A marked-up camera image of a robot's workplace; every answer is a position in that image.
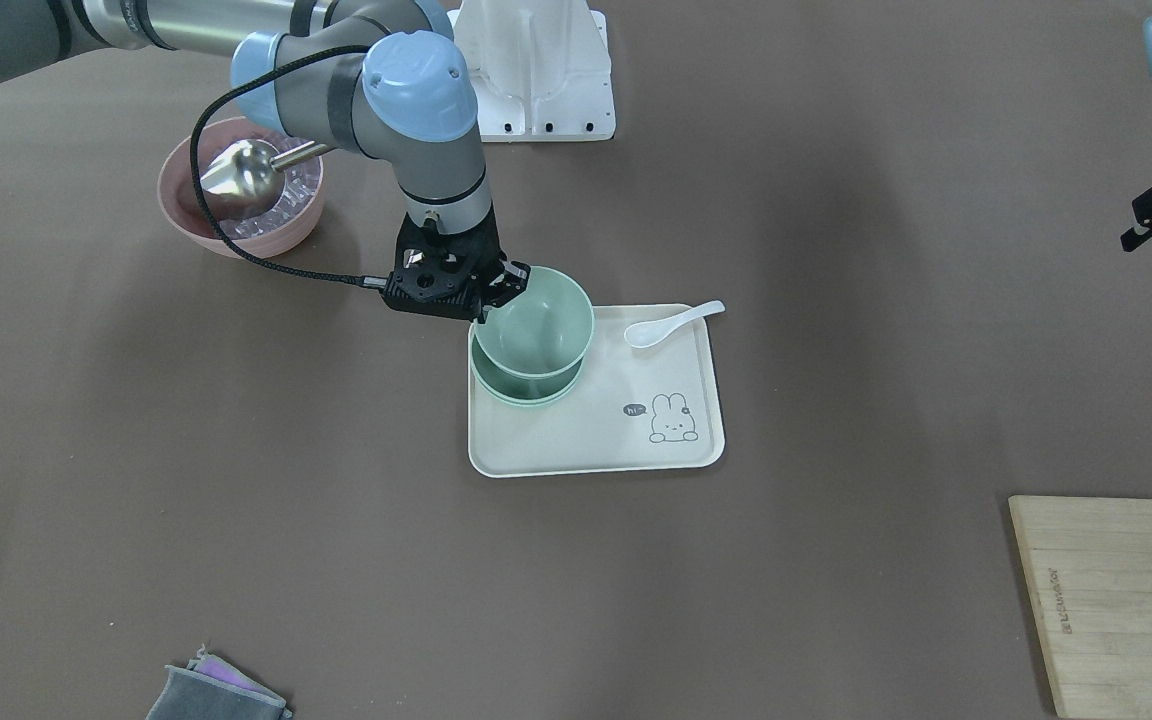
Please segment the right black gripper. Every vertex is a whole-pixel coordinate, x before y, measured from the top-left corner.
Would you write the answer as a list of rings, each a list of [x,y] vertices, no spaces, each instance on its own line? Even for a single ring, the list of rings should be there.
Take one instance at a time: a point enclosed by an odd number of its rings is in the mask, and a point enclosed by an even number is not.
[[[381,300],[401,313],[485,324],[492,306],[505,306],[526,290],[530,272],[526,263],[506,260],[493,215],[454,234],[406,217]]]

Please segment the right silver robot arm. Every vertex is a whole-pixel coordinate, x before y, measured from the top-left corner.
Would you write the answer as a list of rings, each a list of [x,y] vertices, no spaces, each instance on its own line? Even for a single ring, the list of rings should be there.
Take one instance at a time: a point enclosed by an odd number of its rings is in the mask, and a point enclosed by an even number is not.
[[[0,83],[103,47],[228,56],[234,103],[291,137],[387,161],[404,195],[396,263],[346,275],[402,313],[485,323],[526,290],[500,249],[477,97],[435,1],[0,1]]]

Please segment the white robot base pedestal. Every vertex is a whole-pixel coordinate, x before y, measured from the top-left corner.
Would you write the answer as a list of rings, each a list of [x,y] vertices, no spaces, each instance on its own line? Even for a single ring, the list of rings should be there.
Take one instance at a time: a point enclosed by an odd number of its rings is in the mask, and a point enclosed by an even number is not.
[[[462,1],[448,13],[486,143],[611,141],[605,15],[586,1]]]

